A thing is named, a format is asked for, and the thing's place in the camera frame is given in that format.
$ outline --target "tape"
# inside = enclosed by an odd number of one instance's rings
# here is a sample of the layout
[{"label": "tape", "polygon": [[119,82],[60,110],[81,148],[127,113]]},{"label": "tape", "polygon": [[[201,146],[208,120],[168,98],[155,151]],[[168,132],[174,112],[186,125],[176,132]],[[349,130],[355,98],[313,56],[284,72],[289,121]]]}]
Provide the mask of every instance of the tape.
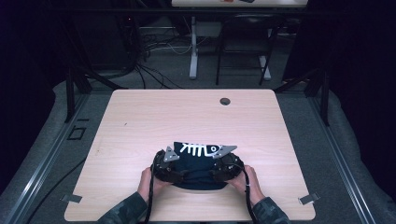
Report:
[{"label": "tape", "polygon": [[79,203],[81,202],[82,197],[74,194],[65,194],[62,198],[61,201],[65,203]]},{"label": "tape", "polygon": [[310,194],[310,195],[306,195],[303,198],[299,198],[298,201],[302,205],[305,205],[305,204],[308,204],[308,203],[314,203],[315,201],[317,201],[319,199],[320,199],[320,197],[318,196],[318,194],[317,193],[313,193],[313,194]]}]

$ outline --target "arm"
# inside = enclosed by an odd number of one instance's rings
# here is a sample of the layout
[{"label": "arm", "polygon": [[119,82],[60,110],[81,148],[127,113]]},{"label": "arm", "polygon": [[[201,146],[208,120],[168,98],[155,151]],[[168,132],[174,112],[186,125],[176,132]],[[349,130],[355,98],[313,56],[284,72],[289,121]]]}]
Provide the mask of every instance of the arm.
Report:
[{"label": "arm", "polygon": [[[289,224],[288,216],[269,197],[265,197],[260,188],[259,180],[253,167],[246,165],[245,171],[249,177],[250,203],[253,213],[259,223]],[[233,185],[241,194],[245,194],[245,174],[241,173],[234,179],[227,181]]]},{"label": "arm", "polygon": [[[137,192],[129,196],[102,217],[99,218],[97,223],[100,224],[121,224],[121,223],[137,223],[143,215],[146,214],[148,208],[147,202],[149,200],[149,182],[151,179],[151,171],[146,168],[140,177],[139,187]],[[154,196],[157,195],[161,189],[170,185],[171,183],[162,182],[154,177],[153,192]]]}]

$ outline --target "hand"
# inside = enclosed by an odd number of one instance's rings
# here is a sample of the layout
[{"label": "hand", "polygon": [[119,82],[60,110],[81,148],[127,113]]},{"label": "hand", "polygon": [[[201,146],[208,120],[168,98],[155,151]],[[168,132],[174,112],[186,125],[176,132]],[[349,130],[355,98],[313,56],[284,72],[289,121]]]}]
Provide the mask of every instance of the hand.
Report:
[{"label": "hand", "polygon": [[[254,204],[264,199],[265,196],[260,188],[259,179],[257,178],[254,168],[249,165],[245,165],[245,171],[247,172],[250,185],[250,202],[252,206],[254,206]],[[239,174],[236,178],[227,180],[226,182],[233,185],[238,190],[238,192],[245,195],[246,179],[244,172],[241,172],[241,174]]]},{"label": "hand", "polygon": [[[140,183],[139,187],[137,188],[137,192],[142,196],[142,198],[145,200],[145,202],[149,201],[149,182],[151,180],[151,170],[150,168],[146,168],[145,170],[142,171],[142,176],[140,177]],[[159,179],[157,179],[154,176],[154,184],[153,184],[153,196],[158,195],[160,191],[168,186],[171,185],[172,183],[169,182],[163,182]]]}]

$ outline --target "sleeve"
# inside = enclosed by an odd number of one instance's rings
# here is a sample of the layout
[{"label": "sleeve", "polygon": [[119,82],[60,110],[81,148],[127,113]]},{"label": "sleeve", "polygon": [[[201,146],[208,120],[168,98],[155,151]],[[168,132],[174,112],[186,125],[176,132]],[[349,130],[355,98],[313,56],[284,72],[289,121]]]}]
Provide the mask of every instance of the sleeve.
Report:
[{"label": "sleeve", "polygon": [[143,215],[146,214],[148,206],[139,193],[135,192],[133,195],[129,196],[108,212],[106,212],[102,217],[99,218],[97,223],[99,224],[121,224],[137,223]]},{"label": "sleeve", "polygon": [[266,197],[253,206],[253,213],[260,224],[290,224],[288,216],[269,197]]}]

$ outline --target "wooden table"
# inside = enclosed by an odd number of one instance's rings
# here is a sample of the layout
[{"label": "wooden table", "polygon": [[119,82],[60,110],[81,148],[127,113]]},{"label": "wooden table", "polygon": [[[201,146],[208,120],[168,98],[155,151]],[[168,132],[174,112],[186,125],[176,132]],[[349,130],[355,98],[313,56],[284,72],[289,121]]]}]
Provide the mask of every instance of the wooden table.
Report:
[{"label": "wooden table", "polygon": [[[231,100],[222,105],[221,98]],[[64,217],[94,221],[137,190],[143,169],[174,141],[236,145],[256,169],[263,193],[290,219],[315,216],[276,96],[270,90],[114,91]],[[166,188],[154,199],[152,221],[250,220],[245,198],[220,190]]]},{"label": "wooden table", "polygon": [[239,0],[172,0],[173,7],[305,7],[308,0],[255,0],[247,3]]}]

